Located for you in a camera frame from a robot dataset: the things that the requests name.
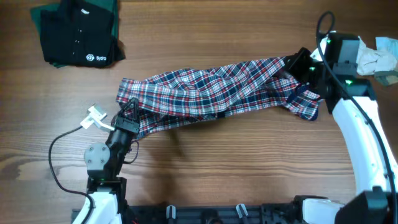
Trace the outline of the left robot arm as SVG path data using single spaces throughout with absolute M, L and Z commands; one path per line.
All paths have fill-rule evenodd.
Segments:
M 138 101 L 130 99 L 121 107 L 112 125 L 103 123 L 107 114 L 97 105 L 88 109 L 80 122 L 85 129 L 91 125 L 109 133 L 106 142 L 89 145 L 84 153 L 88 173 L 88 198 L 73 223 L 137 223 L 126 201 L 127 180 L 119 173 L 126 154 L 139 133 Z

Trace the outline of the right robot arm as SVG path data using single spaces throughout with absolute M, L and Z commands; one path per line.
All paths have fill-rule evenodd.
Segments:
M 397 223 L 397 162 L 389 147 L 371 83 L 357 78 L 367 50 L 360 37 L 331 32 L 317 35 L 318 48 L 301 48 L 284 59 L 285 71 L 315 90 L 345 139 L 356 184 L 348 203 L 308 197 L 299 201 L 306 223 Z

